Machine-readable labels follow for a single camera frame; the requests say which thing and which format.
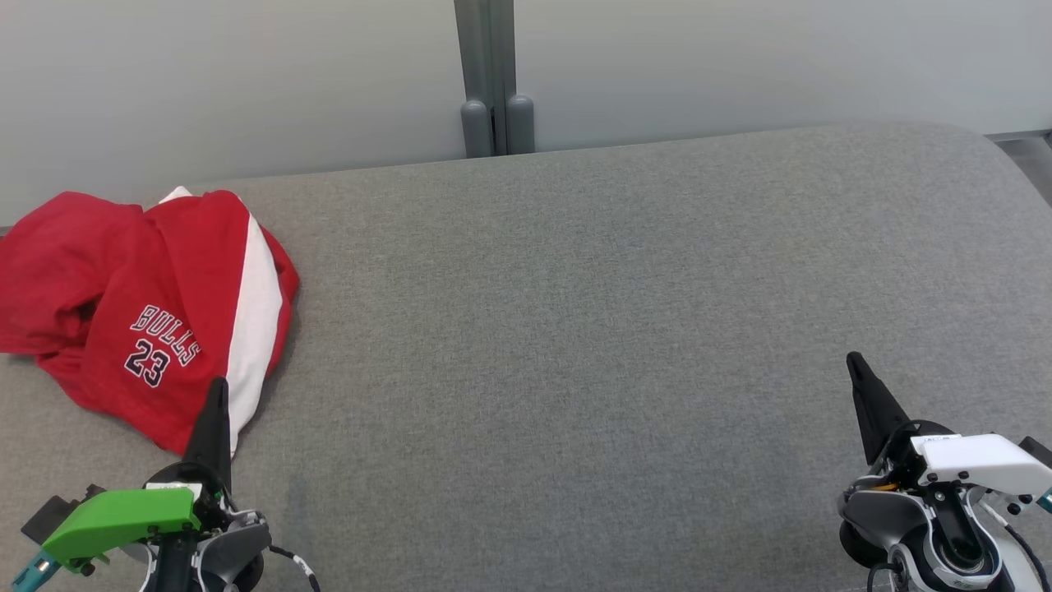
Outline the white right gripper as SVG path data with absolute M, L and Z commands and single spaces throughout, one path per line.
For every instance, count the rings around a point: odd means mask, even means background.
M 1010 496 L 1041 496 L 1051 469 L 996 433 L 963 436 L 933 421 L 908 417 L 867 360 L 847 354 L 865 463 L 871 474 L 901 490 L 936 483 L 972 486 Z

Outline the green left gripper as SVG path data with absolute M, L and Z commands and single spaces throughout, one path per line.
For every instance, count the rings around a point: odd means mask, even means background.
M 141 488 L 112 488 L 76 502 L 41 543 L 69 570 L 132 543 L 158 543 L 228 525 L 232 509 L 232 430 L 225 377 L 211 380 L 183 461 L 161 469 Z

